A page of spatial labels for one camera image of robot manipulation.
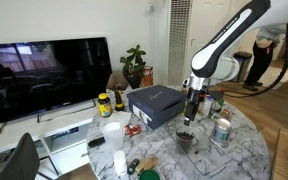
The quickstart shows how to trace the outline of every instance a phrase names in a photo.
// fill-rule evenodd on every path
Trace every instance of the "black chair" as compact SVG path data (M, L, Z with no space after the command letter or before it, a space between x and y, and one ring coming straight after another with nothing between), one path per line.
M40 159L33 139L29 133L25 133L11 154L6 166L0 171L0 180L34 180L37 174L51 180L51 178L38 172L39 166Z

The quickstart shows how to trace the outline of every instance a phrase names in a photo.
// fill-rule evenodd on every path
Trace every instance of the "black tv screen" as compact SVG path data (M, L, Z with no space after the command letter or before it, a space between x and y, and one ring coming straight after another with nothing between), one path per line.
M96 98L111 73L106 38L0 44L0 123Z

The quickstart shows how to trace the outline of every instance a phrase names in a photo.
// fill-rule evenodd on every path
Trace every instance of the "white cup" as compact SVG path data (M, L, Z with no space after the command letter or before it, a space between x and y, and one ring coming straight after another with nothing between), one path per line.
M127 173L127 164L124 151L114 153L114 167L117 175L122 176Z
M105 143L108 144L112 151L117 151L123 147L123 127L119 122L102 122L100 125L105 139Z

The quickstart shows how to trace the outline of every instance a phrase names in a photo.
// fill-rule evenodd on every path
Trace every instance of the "clear plastic cup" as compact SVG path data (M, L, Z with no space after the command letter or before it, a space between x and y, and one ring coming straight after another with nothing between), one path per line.
M179 152L188 153L191 150L194 136L190 126L183 126L176 130L176 142L180 146Z
M113 152L123 147L124 130L119 122L101 122L100 130L103 133L105 143Z

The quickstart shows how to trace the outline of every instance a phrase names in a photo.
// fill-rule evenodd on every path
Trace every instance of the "lid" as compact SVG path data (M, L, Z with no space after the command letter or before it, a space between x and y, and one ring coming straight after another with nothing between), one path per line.
M121 88L122 88L122 85L121 85L121 84L115 84L115 85L114 85L114 89L115 89L115 90L121 90Z
M98 98L105 99L105 98L107 98L107 94L106 93L101 93L100 95L98 95Z
M160 176L153 170L145 170L142 172L140 180L160 180Z
M218 119L217 124L219 125L220 128L223 129L228 129L232 127L231 122L227 119Z
M185 94L180 91L156 85L127 94L130 101L136 106L146 106L151 111L161 111L185 100Z
M145 69L145 70L152 70L153 67L152 67L152 66L144 66L144 69Z
M210 95L207 95L206 98L207 98L207 100L210 100L210 101L212 100L212 96L210 96Z
M189 126L190 125L190 119L189 118L185 117L184 125L185 126Z

